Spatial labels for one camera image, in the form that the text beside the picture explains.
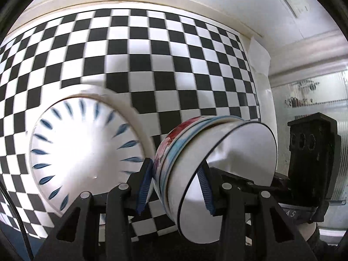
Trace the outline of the white plate red flower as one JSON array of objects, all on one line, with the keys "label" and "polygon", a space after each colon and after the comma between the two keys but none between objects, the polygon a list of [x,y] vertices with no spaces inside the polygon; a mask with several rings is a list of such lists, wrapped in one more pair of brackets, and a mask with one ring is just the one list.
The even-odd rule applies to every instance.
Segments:
[{"label": "white plate red flower", "polygon": [[179,124],[177,127],[175,127],[170,133],[167,134],[167,136],[162,140],[160,143],[154,159],[154,165],[153,165],[153,177],[155,179],[155,182],[157,184],[157,187],[159,187],[159,179],[161,175],[161,168],[163,165],[163,161],[165,159],[165,156],[167,155],[171,145],[181,136],[190,126],[195,125],[199,123],[200,121],[206,120],[208,116],[202,115],[198,117],[194,117],[191,119],[188,119],[184,121],[183,123]]}]

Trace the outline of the white plate blue leaf rim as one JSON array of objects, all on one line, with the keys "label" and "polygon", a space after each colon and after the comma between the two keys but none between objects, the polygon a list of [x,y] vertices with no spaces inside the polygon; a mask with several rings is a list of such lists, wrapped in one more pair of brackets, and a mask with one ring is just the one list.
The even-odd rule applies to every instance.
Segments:
[{"label": "white plate blue leaf rim", "polygon": [[29,152],[38,190],[58,215],[83,191],[102,194],[125,183],[145,157],[124,110],[90,97],[66,98],[46,109]]}]

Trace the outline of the black white checkered mat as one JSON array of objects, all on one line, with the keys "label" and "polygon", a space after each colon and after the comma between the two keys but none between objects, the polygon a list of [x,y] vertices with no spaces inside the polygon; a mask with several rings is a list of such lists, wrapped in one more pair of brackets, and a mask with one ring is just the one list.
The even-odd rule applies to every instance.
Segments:
[{"label": "black white checkered mat", "polygon": [[261,118],[240,35],[213,20],[171,8],[97,8],[23,28],[1,44],[1,180],[35,238],[46,238],[57,216],[29,177],[24,136],[45,100],[77,84],[120,95],[155,144],[199,115]]}]

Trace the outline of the white bowl black rim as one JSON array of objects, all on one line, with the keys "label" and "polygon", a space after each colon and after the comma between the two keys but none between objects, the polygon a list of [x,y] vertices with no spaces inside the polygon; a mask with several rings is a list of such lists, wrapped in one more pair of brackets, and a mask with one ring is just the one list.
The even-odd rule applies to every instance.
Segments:
[{"label": "white bowl black rim", "polygon": [[222,185],[269,187],[277,165],[277,143],[265,124],[218,117],[179,139],[163,183],[163,201],[179,233],[197,244],[219,240]]}]

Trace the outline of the bowl with coloured dots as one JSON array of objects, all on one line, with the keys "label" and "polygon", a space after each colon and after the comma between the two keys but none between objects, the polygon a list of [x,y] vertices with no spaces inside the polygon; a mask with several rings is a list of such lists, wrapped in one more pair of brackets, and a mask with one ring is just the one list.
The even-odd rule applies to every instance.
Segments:
[{"label": "bowl with coloured dots", "polygon": [[206,120],[200,121],[199,123],[190,126],[179,138],[171,145],[165,159],[163,161],[163,165],[161,168],[161,175],[159,179],[159,187],[155,182],[155,190],[159,197],[162,196],[164,192],[164,183],[168,178],[169,169],[174,161],[174,159],[178,156],[180,151],[187,145],[187,143],[193,139],[201,130],[208,128],[210,125],[215,125],[218,123],[226,123],[234,120],[242,120],[242,118],[234,116],[234,115],[222,115],[222,116],[212,116],[207,115],[208,118]]}]

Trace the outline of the white plate grey flower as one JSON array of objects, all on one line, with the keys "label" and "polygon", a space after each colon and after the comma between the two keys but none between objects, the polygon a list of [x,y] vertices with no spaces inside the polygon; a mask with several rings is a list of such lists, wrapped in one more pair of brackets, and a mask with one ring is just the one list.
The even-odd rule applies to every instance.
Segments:
[{"label": "white plate grey flower", "polygon": [[137,111],[130,104],[125,102],[125,98],[121,96],[121,94],[101,86],[90,84],[71,85],[69,87],[62,88],[60,92],[63,98],[87,97],[95,100],[101,100],[114,108],[116,111],[120,112],[120,114],[130,123],[137,134],[140,143],[142,144],[145,157],[154,159],[155,145],[151,137],[148,135],[143,124],[140,122]]}]

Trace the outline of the white folded paper towel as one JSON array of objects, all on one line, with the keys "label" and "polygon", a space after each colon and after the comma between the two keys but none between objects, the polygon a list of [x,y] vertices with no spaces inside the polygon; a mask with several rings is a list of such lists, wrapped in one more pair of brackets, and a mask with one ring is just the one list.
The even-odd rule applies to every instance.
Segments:
[{"label": "white folded paper towel", "polygon": [[255,72],[268,77],[271,57],[268,51],[254,37],[250,41],[248,56]]}]

